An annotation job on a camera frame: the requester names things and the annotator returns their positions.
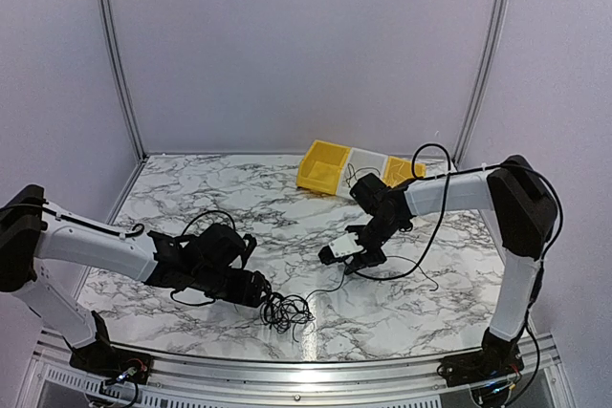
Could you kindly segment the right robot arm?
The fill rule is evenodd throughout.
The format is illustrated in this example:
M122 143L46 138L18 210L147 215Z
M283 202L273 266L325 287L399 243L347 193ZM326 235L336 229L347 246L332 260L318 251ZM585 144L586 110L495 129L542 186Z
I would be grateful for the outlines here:
M504 271L489 327L473 368L493 377L511 361L510 348L527 327L541 290L546 253L556 241L562 208L550 182L520 155L499 164L408 180L390 187L369 174L353 186L352 198L369 215L364 225L347 227L339 257L356 272L379 264L383 246L417 217L477 212L496 229Z

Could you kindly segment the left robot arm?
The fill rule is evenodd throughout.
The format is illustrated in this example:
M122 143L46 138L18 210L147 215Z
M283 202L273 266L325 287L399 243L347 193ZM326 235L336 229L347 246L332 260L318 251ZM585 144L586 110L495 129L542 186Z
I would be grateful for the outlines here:
M170 236L136 224L125 230L78 216L47 201L30 184L1 208L1 291L59 332L76 360L102 375L120 367L103 319L56 284L44 263L57 260L118 273L149 287L197 290L208 303L260 307L272 289L246 264L250 234L212 224L199 235Z

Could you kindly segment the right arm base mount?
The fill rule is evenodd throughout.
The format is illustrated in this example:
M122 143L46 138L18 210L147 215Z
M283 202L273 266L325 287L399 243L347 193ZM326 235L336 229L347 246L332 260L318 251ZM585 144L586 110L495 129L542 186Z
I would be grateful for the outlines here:
M448 387L456 387L520 373L524 363L517 345L519 338L505 340L487 328L479 350L443 357L437 374Z

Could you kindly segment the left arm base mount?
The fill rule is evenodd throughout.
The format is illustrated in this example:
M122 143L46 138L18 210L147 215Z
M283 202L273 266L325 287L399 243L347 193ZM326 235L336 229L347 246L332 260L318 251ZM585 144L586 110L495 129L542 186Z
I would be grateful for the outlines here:
M132 382L144 385L149 379L152 355L113 346L104 320L95 311L92 316L95 324L94 341L80 348L70 345L70 365L87 373L104 376L110 384Z

